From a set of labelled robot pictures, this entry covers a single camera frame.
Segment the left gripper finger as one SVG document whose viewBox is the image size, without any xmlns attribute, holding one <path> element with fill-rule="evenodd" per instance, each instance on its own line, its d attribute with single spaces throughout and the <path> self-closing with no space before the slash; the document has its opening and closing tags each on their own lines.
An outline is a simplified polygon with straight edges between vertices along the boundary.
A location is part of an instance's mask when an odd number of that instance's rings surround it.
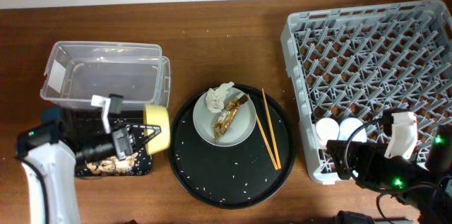
<svg viewBox="0 0 452 224">
<path fill-rule="evenodd" d="M 147 136 L 135 138 L 132 149 L 135 151 L 144 149 L 147 155 L 160 152 L 162 150 L 162 143 L 160 142 L 161 134 L 161 131 L 154 131 Z"/>
<path fill-rule="evenodd" d="M 130 129 L 141 129 L 143 130 L 144 134 L 146 136 L 157 136 L 162 132 L 162 128 L 159 125 L 152 125 L 152 124 L 133 124 L 133 123 L 127 123 L 127 128 Z"/>
</svg>

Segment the yellow bowl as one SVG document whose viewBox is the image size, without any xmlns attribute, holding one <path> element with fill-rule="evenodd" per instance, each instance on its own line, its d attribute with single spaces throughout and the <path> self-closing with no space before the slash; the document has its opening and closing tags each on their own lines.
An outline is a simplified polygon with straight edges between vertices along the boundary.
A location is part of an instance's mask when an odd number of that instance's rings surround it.
<svg viewBox="0 0 452 224">
<path fill-rule="evenodd" d="M 146 104 L 143 110 L 143 123 L 149 126 L 145 136 L 150 140 L 145 144 L 146 153 L 152 155 L 170 146 L 170 119 L 165 107 Z"/>
</svg>

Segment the food scraps pile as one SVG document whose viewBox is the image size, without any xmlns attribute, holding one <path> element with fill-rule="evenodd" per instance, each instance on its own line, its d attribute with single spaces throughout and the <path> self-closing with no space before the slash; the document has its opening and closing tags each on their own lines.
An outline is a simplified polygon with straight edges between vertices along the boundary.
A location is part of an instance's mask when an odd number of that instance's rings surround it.
<svg viewBox="0 0 452 224">
<path fill-rule="evenodd" d="M 119 176 L 130 175 L 132 168 L 135 166 L 138 154 L 127 156 L 124 160 L 119 160 L 116 156 L 112 156 L 101 160 L 100 162 L 88 163 L 86 170 L 91 171 L 95 176 Z"/>
</svg>

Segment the blue cup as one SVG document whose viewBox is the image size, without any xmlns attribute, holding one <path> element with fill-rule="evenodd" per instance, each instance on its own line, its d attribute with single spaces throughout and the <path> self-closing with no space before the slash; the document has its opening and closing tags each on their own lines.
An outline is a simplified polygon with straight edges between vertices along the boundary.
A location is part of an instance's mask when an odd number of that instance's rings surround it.
<svg viewBox="0 0 452 224">
<path fill-rule="evenodd" d="M 357 118 L 349 117 L 344 119 L 339 126 L 339 134 L 338 134 L 338 140 L 339 141 L 346 141 L 349 139 L 351 134 L 358 129 L 361 125 L 363 125 L 363 122 Z M 357 135 L 353 138 L 353 141 L 367 142 L 367 134 L 364 129 L 360 130 Z"/>
</svg>

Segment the pink cup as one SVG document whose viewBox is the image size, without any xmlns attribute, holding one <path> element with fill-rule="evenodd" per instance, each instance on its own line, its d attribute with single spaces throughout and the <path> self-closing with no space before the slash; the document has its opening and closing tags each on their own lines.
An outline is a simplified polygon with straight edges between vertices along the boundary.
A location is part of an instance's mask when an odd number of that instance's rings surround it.
<svg viewBox="0 0 452 224">
<path fill-rule="evenodd" d="M 329 117 L 318 120 L 315 130 L 321 149 L 326 149 L 328 141 L 336 141 L 339 136 L 339 124 Z"/>
</svg>

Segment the gold foil wrapper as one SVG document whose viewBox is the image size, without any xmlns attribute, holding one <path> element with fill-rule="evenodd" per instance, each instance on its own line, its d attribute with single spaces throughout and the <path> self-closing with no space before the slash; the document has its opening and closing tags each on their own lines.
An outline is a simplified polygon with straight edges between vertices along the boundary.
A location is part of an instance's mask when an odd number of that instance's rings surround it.
<svg viewBox="0 0 452 224">
<path fill-rule="evenodd" d="M 246 103 L 248 99 L 246 94 L 238 94 L 226 104 L 213 125 L 214 142 L 219 141 L 220 138 L 225 135 L 237 114 L 238 109 Z"/>
</svg>

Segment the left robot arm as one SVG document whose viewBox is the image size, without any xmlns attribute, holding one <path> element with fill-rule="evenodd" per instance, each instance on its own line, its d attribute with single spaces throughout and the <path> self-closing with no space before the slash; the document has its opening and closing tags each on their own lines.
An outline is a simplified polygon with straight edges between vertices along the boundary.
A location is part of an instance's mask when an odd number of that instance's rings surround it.
<svg viewBox="0 0 452 224">
<path fill-rule="evenodd" d="M 28 178 L 32 223 L 79 223 L 76 178 L 141 176 L 170 144 L 167 109 L 103 113 L 53 107 L 42 125 L 18 136 L 16 158 Z"/>
</svg>

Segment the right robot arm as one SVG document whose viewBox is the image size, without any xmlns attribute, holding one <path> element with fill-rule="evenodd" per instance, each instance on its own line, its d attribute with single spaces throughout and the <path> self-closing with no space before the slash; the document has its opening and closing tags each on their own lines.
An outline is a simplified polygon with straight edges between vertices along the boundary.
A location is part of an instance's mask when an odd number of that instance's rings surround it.
<svg viewBox="0 0 452 224">
<path fill-rule="evenodd" d="M 397 156 L 385 158 L 384 143 L 329 141 L 326 145 L 340 179 L 397 198 L 420 211 L 421 223 L 451 222 L 451 126 L 441 125 L 425 167 Z"/>
</svg>

